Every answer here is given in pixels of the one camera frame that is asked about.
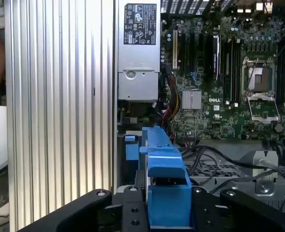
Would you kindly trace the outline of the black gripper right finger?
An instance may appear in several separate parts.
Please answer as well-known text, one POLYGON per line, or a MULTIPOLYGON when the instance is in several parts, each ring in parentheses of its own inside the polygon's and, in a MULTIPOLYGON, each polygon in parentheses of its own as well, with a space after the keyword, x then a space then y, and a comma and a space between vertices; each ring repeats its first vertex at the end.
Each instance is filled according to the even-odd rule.
POLYGON ((239 190, 217 197, 193 186, 191 223, 194 232, 285 232, 285 213, 239 190))

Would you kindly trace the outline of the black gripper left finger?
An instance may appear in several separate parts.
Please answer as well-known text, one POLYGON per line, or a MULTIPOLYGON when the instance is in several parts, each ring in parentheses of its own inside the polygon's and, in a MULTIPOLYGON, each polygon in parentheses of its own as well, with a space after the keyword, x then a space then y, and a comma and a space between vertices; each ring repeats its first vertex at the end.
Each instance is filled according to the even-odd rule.
POLYGON ((23 232, 147 232, 141 189, 95 189, 21 229, 23 232))

